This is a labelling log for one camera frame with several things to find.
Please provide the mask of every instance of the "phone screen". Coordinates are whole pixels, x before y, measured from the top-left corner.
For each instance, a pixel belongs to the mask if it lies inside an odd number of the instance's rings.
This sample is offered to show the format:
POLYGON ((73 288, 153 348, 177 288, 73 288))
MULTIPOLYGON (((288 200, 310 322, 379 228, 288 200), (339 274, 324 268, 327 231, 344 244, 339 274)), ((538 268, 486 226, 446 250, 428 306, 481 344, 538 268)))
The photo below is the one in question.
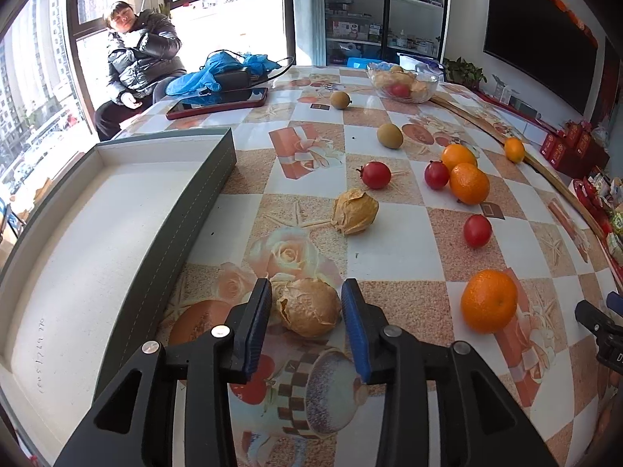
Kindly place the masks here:
POLYGON ((224 103, 258 101, 265 96, 267 91, 268 88, 255 88, 253 90, 235 90, 225 93, 212 93, 211 95, 192 96, 191 98, 180 100, 169 112, 189 111, 224 103))

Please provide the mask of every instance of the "smartphone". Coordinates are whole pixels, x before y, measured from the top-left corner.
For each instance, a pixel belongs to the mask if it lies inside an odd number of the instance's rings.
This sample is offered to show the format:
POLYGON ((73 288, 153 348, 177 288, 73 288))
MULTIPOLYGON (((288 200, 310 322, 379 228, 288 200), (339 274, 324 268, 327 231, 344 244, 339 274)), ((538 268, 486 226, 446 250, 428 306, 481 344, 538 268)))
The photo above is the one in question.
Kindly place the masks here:
POLYGON ((261 107, 266 103, 268 92, 268 88, 253 88, 192 96, 191 98, 180 100, 166 113, 166 118, 189 118, 200 114, 210 114, 211 112, 261 107))

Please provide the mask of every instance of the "rose print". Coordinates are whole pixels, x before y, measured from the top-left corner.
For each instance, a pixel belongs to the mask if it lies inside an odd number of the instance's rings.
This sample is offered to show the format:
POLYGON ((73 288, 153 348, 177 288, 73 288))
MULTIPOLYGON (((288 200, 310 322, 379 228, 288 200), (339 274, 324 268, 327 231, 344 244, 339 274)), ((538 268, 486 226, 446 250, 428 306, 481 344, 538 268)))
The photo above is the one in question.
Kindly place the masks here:
POLYGON ((255 276, 245 272, 230 262, 223 263, 219 275, 212 286, 212 294, 226 302, 239 304, 243 298, 253 291, 255 276))
POLYGON ((294 281, 316 277, 334 288, 342 284, 337 265, 320 253, 301 228, 283 226, 255 241, 248 263, 257 277, 294 281))

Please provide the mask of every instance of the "mandarin orange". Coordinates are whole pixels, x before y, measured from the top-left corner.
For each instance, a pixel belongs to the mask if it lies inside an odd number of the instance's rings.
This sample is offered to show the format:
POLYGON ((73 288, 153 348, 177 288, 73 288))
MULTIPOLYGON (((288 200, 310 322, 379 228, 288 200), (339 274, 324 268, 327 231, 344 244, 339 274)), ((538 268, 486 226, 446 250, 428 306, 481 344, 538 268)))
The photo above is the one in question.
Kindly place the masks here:
POLYGON ((459 163, 450 172, 450 189, 464 204, 477 205, 489 195, 489 178, 471 163, 459 163))
POLYGON ((526 156, 526 149, 521 140, 516 137, 510 137, 504 142, 504 154, 513 163, 521 163, 526 156))
POLYGON ((517 287, 499 270, 481 270, 474 275, 461 297, 465 323, 479 334, 502 330, 517 310, 517 287))
POLYGON ((460 144, 450 144, 441 153, 441 161, 448 167, 448 171, 452 171, 459 163, 471 163, 476 166, 478 163, 473 152, 466 146, 460 144))

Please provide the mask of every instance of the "woman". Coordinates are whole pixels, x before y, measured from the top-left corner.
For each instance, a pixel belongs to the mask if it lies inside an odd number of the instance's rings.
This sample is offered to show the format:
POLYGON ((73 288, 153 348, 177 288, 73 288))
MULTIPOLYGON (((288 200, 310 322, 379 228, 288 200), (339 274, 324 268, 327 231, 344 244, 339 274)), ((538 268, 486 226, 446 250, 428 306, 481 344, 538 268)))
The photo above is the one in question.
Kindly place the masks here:
POLYGON ((102 141, 120 132, 119 123, 164 98, 167 85, 186 73, 176 56, 182 42, 165 15, 149 9, 135 15, 130 4, 116 2, 104 22, 110 29, 107 90, 111 101, 95 112, 102 141))

